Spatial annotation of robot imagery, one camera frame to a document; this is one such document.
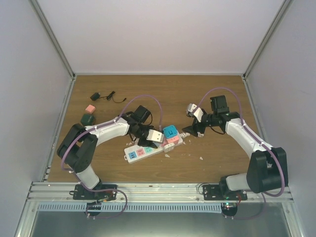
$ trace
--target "gray floor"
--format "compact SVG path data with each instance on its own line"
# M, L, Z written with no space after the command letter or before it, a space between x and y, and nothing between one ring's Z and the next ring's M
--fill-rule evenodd
M260 204L245 203L240 205L238 216L256 214L260 208ZM39 212L31 236L287 237L290 234L282 206L269 204L261 217L248 221L228 220L215 213L129 212L114 219L87 220L82 212Z

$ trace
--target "white backdrop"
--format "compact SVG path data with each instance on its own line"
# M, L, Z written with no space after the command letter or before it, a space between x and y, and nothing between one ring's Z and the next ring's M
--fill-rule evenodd
M70 76L28 1L1 1L0 32L0 236L12 237L47 165Z
M269 142L287 153L289 187L307 236L316 195L316 1L294 1L248 81Z
M39 0L75 73L241 74L282 0Z

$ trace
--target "metal grate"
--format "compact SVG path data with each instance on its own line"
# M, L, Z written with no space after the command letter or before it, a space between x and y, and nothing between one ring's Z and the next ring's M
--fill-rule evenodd
M103 203L101 210L118 212L124 203ZM38 211L85 211L85 202L41 202ZM220 203L129 203L126 212L212 212L221 213Z

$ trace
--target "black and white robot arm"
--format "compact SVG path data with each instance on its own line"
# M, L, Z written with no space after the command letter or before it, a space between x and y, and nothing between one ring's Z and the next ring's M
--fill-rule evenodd
M139 106L135 112L128 112L120 118L116 117L98 125L84 127L75 124L59 146L57 154L60 158L65 158L64 163L71 168L85 187L91 190L98 189L98 184L102 182L91 166L97 146L115 137L128 134L139 139L139 146L157 148L154 142L163 142L164 136L160 131L155 130L151 125L143 125L150 114L146 108ZM81 145L74 144L70 147L83 133L86 134L78 140Z
M222 195L237 190L251 190L254 193L260 193L281 188L279 170L266 148L270 149L276 156L282 168L285 186L287 186L287 164L284 149L274 148L255 134L245 121L242 123L237 112L229 111L224 95L210 99L214 113L207 114L204 109L197 108L195 104L190 104L187 107L187 116L193 117L194 121L191 126L182 130L196 137L203 137L206 127L218 126L223 133L233 137L250 158L246 174L235 174L221 178Z

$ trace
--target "wooden table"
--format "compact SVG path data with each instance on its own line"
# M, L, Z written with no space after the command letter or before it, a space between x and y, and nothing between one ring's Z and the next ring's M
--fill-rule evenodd
M128 101L137 95L155 96L163 108L163 126L175 125L181 131L192 124L186 116L189 103L198 104L210 89L225 86L232 89L240 98L243 116L247 124L257 132L255 120L241 77L238 76L78 76L61 129L59 142L75 123L80 122L84 109L94 105L96 122L102 123L117 116ZM99 99L91 101L94 92L107 96L116 91L117 101ZM202 103L211 112L209 97L225 94L230 111L238 111L234 96L224 90L210 93ZM145 106L153 114L153 125L158 127L159 107L148 97L139 98L128 108L134 111L139 105ZM230 136L219 135L207 128L203 138L193 136L184 139L186 145L169 152L169 158L161 153L150 158L128 164L124 160L124 149L130 143L129 136L117 137L97 147L92 166L103 182L218 182L222 176L245 173L249 158L237 142ZM61 159L55 155L48 180L51 182L75 181L72 174L62 171Z

